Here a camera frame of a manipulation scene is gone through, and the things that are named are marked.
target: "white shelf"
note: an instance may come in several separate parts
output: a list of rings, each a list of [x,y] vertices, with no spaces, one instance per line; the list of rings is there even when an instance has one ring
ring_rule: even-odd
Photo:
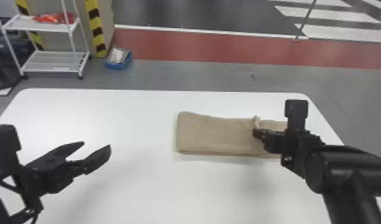
[[[83,70],[89,52],[35,51],[23,65],[23,72],[79,72]]]
[[[2,27],[5,30],[28,30],[37,32],[71,33],[79,24],[76,18],[73,24],[40,23],[33,19],[33,16],[17,14]]]

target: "gray floor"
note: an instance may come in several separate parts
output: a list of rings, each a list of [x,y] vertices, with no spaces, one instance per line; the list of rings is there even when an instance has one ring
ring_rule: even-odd
[[[18,91],[35,87],[301,92],[346,144],[381,156],[380,70],[136,60],[125,71],[111,71],[103,60],[92,60],[85,75],[80,81],[68,74],[33,74],[9,97],[0,97],[0,115]]]

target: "white floor marking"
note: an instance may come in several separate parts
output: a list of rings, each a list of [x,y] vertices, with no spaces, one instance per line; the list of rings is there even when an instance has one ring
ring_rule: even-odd
[[[273,33],[247,33],[247,32],[232,32],[232,31],[219,31],[219,30],[197,30],[197,29],[182,29],[182,28],[167,28],[167,27],[153,27],[153,26],[133,26],[124,24],[115,24],[116,29],[129,29],[129,30],[157,30],[181,33],[207,33],[217,35],[234,35],[234,36],[257,36],[262,38],[288,38],[293,39],[296,35],[284,35]],[[308,39],[306,36],[300,36],[300,39]]]
[[[304,4],[311,4],[312,3],[312,0],[275,0],[275,1],[304,3]],[[343,2],[341,0],[317,0],[317,5],[352,7],[351,5],[349,5],[346,2]]]
[[[300,17],[304,18],[308,12],[307,8],[295,8],[295,7],[282,7],[275,6],[282,14],[288,17]],[[353,22],[368,22],[368,23],[381,23],[373,17],[365,13],[353,13],[345,11],[332,11],[332,10],[313,10],[310,18],[322,18],[328,20],[342,20]]]
[[[1,89],[0,90],[0,96],[6,96],[10,93],[10,90],[12,90],[12,88],[7,88],[7,89]]]
[[[381,9],[381,2],[378,1],[378,0],[362,0],[368,4],[371,4],[371,5],[374,5],[375,7],[377,8],[380,8]]]
[[[303,33],[309,38],[381,42],[381,30],[316,26],[306,24]]]

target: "beige fabric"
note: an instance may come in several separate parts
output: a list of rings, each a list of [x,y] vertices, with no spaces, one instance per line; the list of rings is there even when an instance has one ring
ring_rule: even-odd
[[[252,135],[253,128],[284,130],[286,122],[250,119],[226,119],[191,112],[180,112],[176,130],[176,148],[184,154],[245,155],[277,158],[264,150]]]

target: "red object on shelf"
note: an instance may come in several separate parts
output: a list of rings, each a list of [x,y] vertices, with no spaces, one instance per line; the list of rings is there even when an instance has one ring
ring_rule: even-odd
[[[73,24],[75,22],[75,14],[67,13],[69,24]],[[64,13],[57,14],[42,14],[35,16],[34,20],[40,23],[63,23],[66,24]]]

